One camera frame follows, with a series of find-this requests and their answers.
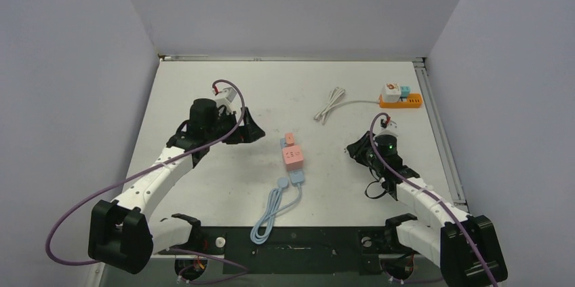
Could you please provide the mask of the small pink plug adapter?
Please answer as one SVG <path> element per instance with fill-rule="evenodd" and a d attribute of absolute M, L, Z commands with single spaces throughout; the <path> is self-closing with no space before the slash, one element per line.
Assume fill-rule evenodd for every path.
<path fill-rule="evenodd" d="M 286 133 L 284 136 L 284 139 L 285 139 L 285 145 L 287 147 L 291 147 L 291 146 L 295 145 L 295 138 L 291 132 Z"/>

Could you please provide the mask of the pink blue power strip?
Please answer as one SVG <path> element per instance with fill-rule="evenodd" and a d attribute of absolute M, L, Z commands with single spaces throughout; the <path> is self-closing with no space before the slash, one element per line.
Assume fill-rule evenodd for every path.
<path fill-rule="evenodd" d="M 300 145 L 280 139 L 281 155 L 287 175 L 292 185 L 302 185 L 304 176 L 304 155 Z"/>

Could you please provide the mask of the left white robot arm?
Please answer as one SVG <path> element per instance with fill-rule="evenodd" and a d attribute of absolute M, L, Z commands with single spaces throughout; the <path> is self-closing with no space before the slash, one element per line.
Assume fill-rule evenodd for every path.
<path fill-rule="evenodd" d="M 89 257 L 135 274 L 153 254 L 174 246 L 185 253 L 205 250 L 207 241 L 199 219 L 176 213 L 152 221 L 152 213 L 214 143 L 238 145 L 264 136 L 248 109 L 238 115 L 223 99 L 194 100 L 189 118 L 168 139 L 153 169 L 113 200 L 100 200 L 92 208 Z"/>

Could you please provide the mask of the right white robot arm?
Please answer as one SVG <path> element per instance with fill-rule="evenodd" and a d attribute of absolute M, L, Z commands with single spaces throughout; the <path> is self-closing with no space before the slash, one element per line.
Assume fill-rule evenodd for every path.
<path fill-rule="evenodd" d="M 393 252 L 412 250 L 440 269 L 448 286 L 489 286 L 509 272 L 493 222 L 447 202 L 415 170 L 404 164 L 393 134 L 367 131 L 346 152 L 375 176 L 383 194 L 409 212 L 388 218 L 384 245 Z"/>

